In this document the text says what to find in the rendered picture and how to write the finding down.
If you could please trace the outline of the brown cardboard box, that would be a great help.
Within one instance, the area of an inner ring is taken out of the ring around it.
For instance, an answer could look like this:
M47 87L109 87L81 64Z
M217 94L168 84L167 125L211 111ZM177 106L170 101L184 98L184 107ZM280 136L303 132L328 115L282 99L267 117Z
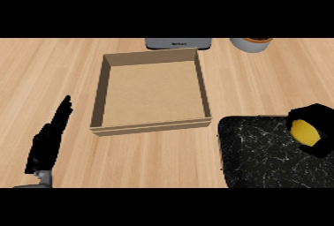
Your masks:
M198 50L104 54L90 130L97 136L211 123Z

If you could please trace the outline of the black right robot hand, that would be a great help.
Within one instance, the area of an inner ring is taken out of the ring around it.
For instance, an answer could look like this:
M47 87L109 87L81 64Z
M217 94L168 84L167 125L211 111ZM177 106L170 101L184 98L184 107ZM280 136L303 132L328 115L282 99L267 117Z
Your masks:
M314 146L300 144L300 150L316 158L323 158L334 151L334 109L314 103L305 107L292 109L285 119L285 127L289 132L292 122L301 119L313 125L319 132L320 140Z

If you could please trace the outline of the grey appliance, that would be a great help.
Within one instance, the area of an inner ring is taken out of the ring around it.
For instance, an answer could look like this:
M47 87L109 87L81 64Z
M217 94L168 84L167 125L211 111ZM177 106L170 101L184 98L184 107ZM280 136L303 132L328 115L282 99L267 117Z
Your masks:
M209 49L209 38L146 38L147 49L178 49L198 48L199 50Z

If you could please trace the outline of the black marble tray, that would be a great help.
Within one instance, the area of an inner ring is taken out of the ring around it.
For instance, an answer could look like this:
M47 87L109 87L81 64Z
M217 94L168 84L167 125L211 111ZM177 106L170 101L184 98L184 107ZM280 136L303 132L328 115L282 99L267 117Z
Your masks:
M334 188L334 152L300 150L285 117L223 117L217 136L229 188Z

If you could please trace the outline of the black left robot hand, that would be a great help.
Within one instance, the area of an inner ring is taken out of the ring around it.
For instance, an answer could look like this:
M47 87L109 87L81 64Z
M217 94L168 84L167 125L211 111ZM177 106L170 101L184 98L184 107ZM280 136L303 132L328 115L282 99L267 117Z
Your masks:
M60 137L70 113L70 96L66 95L50 122L42 125L38 134L32 138L25 167L26 174L34 174L38 170L51 170L53 168L60 149Z

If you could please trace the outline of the yellow lemon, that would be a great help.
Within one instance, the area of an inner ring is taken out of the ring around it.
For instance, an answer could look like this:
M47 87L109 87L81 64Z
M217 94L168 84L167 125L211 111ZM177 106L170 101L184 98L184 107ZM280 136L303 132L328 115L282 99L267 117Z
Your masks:
M320 140L316 128L301 119L292 122L289 133L298 143L308 147L314 146Z

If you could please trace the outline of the grey pot with orange rim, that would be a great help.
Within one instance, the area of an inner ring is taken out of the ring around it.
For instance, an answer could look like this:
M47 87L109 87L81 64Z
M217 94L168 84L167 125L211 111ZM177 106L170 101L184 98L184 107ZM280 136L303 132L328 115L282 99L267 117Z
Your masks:
M271 38L230 38L233 46L246 53L258 53L267 48Z

